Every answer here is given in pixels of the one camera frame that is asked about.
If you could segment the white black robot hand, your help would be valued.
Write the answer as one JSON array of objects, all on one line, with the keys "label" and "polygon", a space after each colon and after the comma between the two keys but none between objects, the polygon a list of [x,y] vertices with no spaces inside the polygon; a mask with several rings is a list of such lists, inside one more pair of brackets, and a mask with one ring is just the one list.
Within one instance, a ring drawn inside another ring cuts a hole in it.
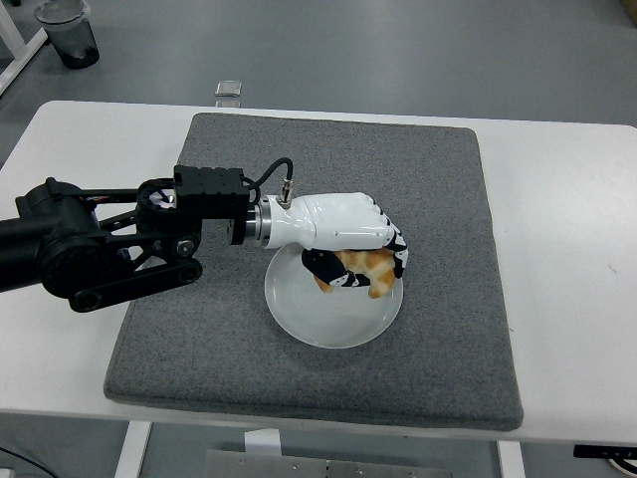
[{"label": "white black robot hand", "polygon": [[289,206],[270,195],[260,201],[260,240],[267,249],[303,247],[302,262],[319,287],[367,287],[384,296],[403,275],[408,248],[395,224],[362,192],[304,195]]}]

